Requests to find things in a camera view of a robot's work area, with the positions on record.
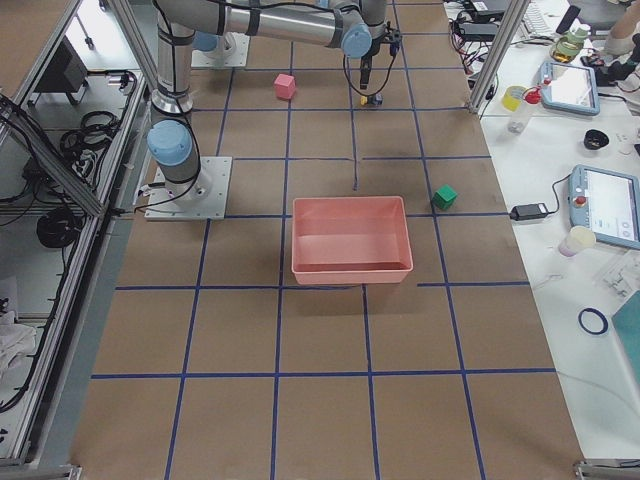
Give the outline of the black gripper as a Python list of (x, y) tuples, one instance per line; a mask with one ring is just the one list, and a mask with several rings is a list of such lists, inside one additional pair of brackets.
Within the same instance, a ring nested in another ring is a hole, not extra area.
[(367, 90), (369, 87), (373, 59), (380, 53), (382, 46), (387, 45), (389, 47), (389, 55), (392, 58), (391, 63), (394, 63), (400, 50), (401, 42), (401, 31), (398, 28), (392, 27), (391, 22), (387, 21), (382, 26), (381, 33), (373, 37), (369, 51), (360, 60), (359, 85), (361, 90)]

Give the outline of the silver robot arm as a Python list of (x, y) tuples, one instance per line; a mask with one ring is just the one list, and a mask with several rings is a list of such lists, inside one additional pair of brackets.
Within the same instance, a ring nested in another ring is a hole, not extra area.
[(203, 52), (205, 55), (229, 56), (237, 48), (236, 40), (232, 33), (215, 35), (207, 32), (196, 31), (193, 38), (193, 49)]
[(213, 175), (191, 126), (191, 72), (247, 63), (253, 37), (317, 45), (359, 60), (359, 87), (369, 86), (383, 46), (395, 56), (402, 35), (383, 1), (156, 1), (156, 84), (148, 149), (160, 173), (152, 206), (193, 211), (215, 198)]

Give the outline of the person hand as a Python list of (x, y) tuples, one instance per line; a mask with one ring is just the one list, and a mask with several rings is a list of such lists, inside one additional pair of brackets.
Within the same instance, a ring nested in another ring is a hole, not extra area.
[(631, 5), (611, 28), (603, 50), (613, 56), (626, 54), (634, 49), (633, 37), (639, 33), (639, 5)]

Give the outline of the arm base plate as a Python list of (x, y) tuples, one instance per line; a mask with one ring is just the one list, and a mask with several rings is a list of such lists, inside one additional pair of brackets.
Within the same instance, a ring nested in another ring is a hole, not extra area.
[(244, 68), (247, 64), (250, 37), (240, 33), (216, 36), (196, 32), (191, 66), (194, 69)]
[(226, 214), (232, 171), (231, 157), (203, 156), (200, 173), (191, 186), (166, 182), (159, 167), (154, 181), (163, 186), (150, 192), (150, 207), (144, 212), (149, 221), (222, 220)]

